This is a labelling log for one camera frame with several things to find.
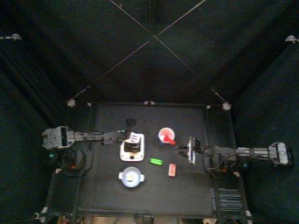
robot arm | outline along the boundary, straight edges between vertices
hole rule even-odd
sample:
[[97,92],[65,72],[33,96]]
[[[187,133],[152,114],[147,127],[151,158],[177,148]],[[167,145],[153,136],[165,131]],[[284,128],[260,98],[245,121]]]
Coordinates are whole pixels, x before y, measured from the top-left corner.
[[200,146],[195,137],[189,137],[189,142],[179,147],[175,152],[188,158],[189,164],[195,165],[195,155],[201,154],[209,158],[208,171],[228,170],[236,163],[248,161],[268,161],[277,165],[291,166],[292,156],[289,148],[284,143],[273,143],[267,149],[239,147],[236,149],[219,146]]
[[67,126],[60,126],[56,129],[47,129],[41,133],[43,147],[48,150],[68,149],[75,142],[96,141],[103,144],[120,143],[127,140],[128,132],[117,130],[108,133],[89,132],[81,133],[73,131]]

green object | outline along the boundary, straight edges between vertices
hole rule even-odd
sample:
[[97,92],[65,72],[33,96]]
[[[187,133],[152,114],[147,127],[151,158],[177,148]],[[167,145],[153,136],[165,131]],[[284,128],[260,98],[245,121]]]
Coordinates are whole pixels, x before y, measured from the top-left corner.
[[164,165],[164,161],[159,158],[149,158],[149,162],[152,165]]

black curtain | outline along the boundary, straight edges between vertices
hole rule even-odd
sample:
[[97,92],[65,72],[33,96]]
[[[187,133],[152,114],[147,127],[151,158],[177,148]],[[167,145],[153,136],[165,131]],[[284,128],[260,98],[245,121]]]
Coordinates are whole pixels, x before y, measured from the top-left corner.
[[[0,13],[0,36],[17,33]],[[51,171],[43,131],[64,123],[67,102],[21,40],[0,39],[0,222],[32,222],[41,211]]]
[[299,45],[283,53],[239,97],[235,130],[239,146],[267,147],[283,142],[293,150],[293,167],[255,163],[247,174],[247,198],[257,215],[299,223]]

red object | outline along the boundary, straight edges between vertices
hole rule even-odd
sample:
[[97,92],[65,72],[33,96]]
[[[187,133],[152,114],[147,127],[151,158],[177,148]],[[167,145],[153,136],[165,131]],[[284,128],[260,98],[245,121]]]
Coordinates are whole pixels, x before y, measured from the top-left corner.
[[168,176],[175,177],[176,164],[169,164]]
[[168,136],[165,136],[165,137],[163,138],[163,140],[164,140],[167,143],[169,143],[169,144],[175,144],[175,141],[173,141]]

cup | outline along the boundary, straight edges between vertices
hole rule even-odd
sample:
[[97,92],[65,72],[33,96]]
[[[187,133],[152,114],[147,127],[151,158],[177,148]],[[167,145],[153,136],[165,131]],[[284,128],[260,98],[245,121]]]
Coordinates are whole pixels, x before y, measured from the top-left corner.
[[169,128],[160,129],[157,136],[164,144],[175,144],[173,141],[175,134],[172,129]]

